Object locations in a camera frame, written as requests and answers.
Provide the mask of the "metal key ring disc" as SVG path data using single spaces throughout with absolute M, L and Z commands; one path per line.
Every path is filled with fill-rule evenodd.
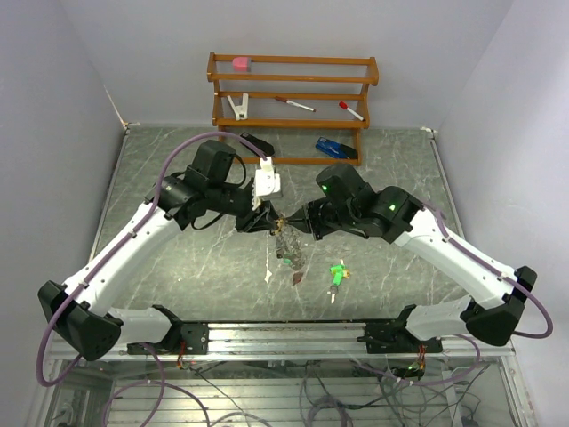
M 285 224 L 283 231 L 274 236 L 276 239 L 276 257 L 284 262 L 289 259 L 293 262 L 289 266 L 294 272 L 301 271 L 305 267 L 306 259 L 302 252 L 299 233 L 294 227 Z

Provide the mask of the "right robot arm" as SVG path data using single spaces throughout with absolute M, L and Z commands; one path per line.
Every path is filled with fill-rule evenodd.
M 374 190 L 352 165 L 325 168 L 317 177 L 323 197 L 306 203 L 285 222 L 320 240 L 335 231 L 381 238 L 429 262 L 454 280 L 466 296 L 450 302 L 403 308 L 392 327 L 370 344 L 414 350 L 445 335 L 470 334 L 500 347 L 516 332 L 536 273 L 495 261 L 449 230 L 441 214 L 406 190 Z

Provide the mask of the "red key tag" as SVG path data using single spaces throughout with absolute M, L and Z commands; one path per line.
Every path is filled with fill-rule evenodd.
M 298 285 L 303 279 L 304 273 L 301 271 L 297 271 L 293 273 L 293 285 Z

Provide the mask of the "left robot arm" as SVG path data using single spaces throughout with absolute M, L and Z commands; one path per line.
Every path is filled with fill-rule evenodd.
M 209 211 L 235 217 L 239 232 L 276 229 L 278 215 L 269 198 L 280 195 L 281 183 L 271 157 L 260 158 L 253 178 L 229 183 L 228 172 L 240 157 L 217 137 L 197 136 L 200 145 L 185 171 L 162 171 L 131 220 L 96 257 L 63 284 L 48 281 L 40 288 L 50 326 L 80 357 L 94 361 L 117 345 L 138 342 L 162 353 L 175 353 L 183 344 L 205 353 L 204 327 L 161 305 L 123 310 L 114 302 L 149 257 Z

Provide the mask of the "yellow tag key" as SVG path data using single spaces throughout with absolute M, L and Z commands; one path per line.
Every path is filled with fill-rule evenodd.
M 274 236 L 280 234 L 283 231 L 284 227 L 285 227 L 285 219 L 279 218 L 276 222 L 276 229 L 272 231 L 272 234 Z

